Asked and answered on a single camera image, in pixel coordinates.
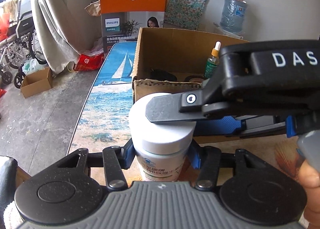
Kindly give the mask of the person's right hand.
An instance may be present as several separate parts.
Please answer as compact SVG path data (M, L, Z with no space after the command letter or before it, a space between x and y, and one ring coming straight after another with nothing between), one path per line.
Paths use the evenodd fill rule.
M309 222L308 228L320 227L320 187L319 172L305 160L298 173L299 183L307 194L304 218Z

